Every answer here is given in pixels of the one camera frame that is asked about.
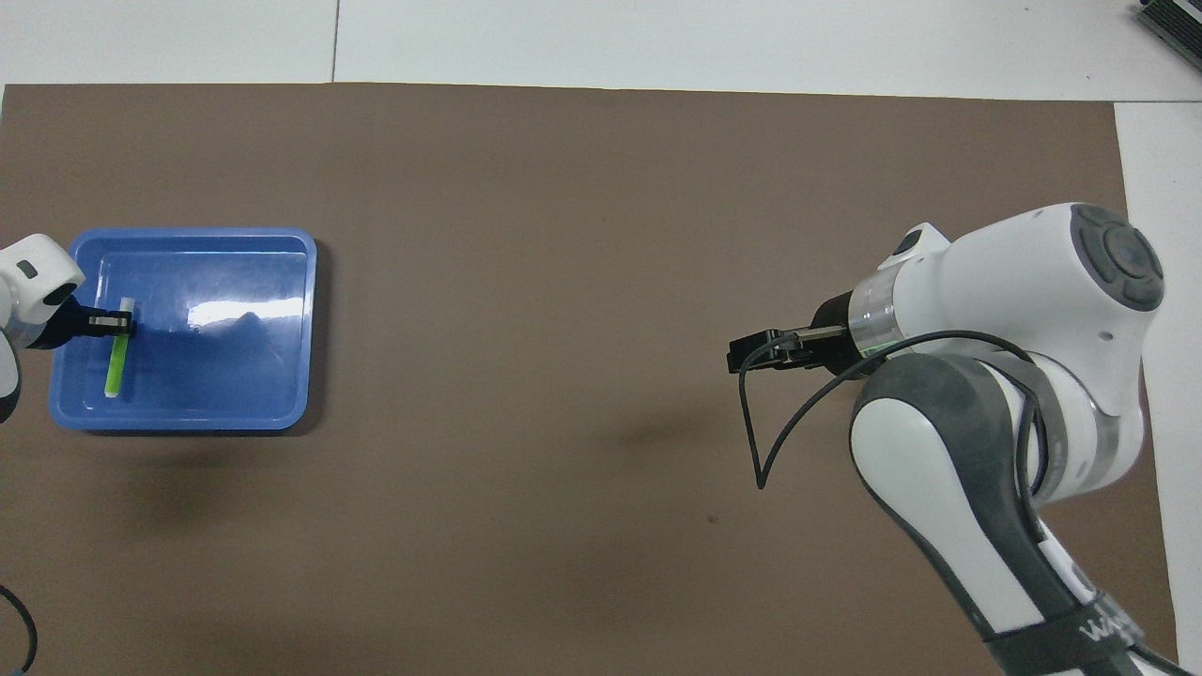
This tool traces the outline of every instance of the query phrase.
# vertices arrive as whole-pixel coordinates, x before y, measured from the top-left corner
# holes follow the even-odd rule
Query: brown paper
[[[760,492],[724,354],[917,223],[1077,200],[1124,208],[1105,103],[10,85],[0,239],[298,226],[321,250],[290,434],[61,429],[50,355],[20,355],[2,582],[44,674],[994,672],[856,476],[856,387]],[[756,375],[764,435],[826,380]],[[1046,516],[1171,653],[1150,447]]]

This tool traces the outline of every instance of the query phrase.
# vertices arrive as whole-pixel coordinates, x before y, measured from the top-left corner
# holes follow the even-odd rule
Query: green test tube
[[[121,298],[123,313],[133,312],[133,298]],[[125,350],[130,346],[129,336],[113,337],[113,351],[108,355],[108,375],[105,378],[105,396],[109,399],[121,393],[121,376],[125,374]]]

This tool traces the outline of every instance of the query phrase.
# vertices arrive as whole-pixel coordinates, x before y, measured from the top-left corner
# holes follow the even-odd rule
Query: blue tray
[[[112,338],[54,355],[50,415],[72,429],[278,431],[309,401],[317,248],[287,227],[103,229],[71,255],[85,304],[135,300],[120,395],[105,397]]]

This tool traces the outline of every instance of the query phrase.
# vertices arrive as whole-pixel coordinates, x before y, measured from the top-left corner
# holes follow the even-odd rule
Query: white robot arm
[[[1148,242],[1100,207],[1051,206],[954,243],[923,224],[815,328],[736,340],[728,367],[740,381],[763,367],[871,372],[852,413],[856,468],[1004,672],[1185,674],[1143,647],[1035,514],[1133,464],[1139,351],[1164,289]],[[761,487],[783,439],[762,470],[755,456]]]
[[[0,422],[20,397],[17,350],[53,349],[75,336],[131,334],[130,313],[81,306],[79,266],[53,239],[30,235],[0,249]]]

